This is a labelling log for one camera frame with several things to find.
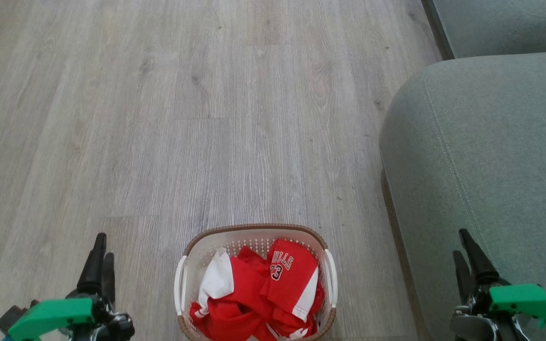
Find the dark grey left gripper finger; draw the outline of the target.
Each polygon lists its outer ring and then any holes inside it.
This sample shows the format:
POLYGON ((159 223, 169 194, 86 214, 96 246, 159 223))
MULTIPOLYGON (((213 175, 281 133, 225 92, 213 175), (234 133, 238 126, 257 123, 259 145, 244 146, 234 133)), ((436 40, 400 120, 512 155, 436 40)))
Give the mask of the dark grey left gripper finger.
POLYGON ((82 274, 77 282, 77 293, 87 295, 103 294, 103 270, 107 250, 107 236, 98 233, 93 248, 83 266, 82 274))
POLYGON ((102 293, 109 300, 111 305, 115 304, 115 257, 112 252, 108 252, 102 264, 102 293))

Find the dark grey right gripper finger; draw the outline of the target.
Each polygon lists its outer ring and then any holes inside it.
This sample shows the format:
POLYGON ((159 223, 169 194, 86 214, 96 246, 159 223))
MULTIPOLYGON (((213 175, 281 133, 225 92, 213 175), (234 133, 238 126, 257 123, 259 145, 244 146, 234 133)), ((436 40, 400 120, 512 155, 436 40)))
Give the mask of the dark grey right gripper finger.
POLYGON ((470 267, 464 259, 461 251, 453 251, 453 261, 455 264, 455 277, 461 304, 470 304, 473 293, 473 281, 470 273, 470 267))
POLYGON ((468 257, 475 284, 481 286, 498 282, 500 279, 498 271, 469 231, 459 229, 459 237, 468 257))

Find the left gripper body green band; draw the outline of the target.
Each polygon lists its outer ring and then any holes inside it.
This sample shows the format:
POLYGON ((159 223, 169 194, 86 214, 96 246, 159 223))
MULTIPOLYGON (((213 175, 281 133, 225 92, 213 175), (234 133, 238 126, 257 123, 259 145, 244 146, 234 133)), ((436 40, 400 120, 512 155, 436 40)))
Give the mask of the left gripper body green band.
POLYGON ((69 341, 129 341, 135 326, 108 296, 72 291, 64 299, 33 300, 29 308, 12 306, 0 317, 0 332, 5 341, 40 341, 50 332, 69 341))

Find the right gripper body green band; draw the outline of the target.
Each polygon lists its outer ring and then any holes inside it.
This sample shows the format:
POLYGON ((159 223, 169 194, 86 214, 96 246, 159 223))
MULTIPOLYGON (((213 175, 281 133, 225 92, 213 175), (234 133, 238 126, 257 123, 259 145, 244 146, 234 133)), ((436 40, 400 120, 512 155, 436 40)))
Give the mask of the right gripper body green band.
POLYGON ((536 284, 481 286, 470 304, 455 307, 450 329, 457 341, 528 341, 522 320, 546 330, 546 289, 536 284))

